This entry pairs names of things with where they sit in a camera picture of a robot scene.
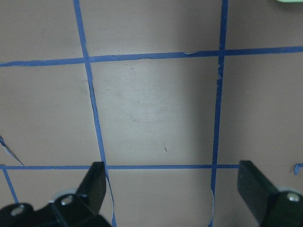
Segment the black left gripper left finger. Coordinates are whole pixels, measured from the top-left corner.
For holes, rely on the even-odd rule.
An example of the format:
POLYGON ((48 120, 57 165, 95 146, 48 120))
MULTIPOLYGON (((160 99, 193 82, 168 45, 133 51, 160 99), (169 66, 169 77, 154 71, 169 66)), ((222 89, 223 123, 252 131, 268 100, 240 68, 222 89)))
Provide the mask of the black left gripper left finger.
POLYGON ((94 162, 74 193, 66 193, 39 210, 29 203, 0 209, 2 227, 110 227, 100 215, 106 194, 103 162, 94 162))

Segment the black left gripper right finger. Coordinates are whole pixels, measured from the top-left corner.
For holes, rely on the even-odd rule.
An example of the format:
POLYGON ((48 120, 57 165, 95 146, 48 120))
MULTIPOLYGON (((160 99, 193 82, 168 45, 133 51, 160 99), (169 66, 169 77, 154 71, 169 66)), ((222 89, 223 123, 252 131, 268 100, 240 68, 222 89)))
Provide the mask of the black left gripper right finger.
POLYGON ((239 162, 237 189, 260 227, 303 225, 303 195, 274 186, 249 160, 239 162))

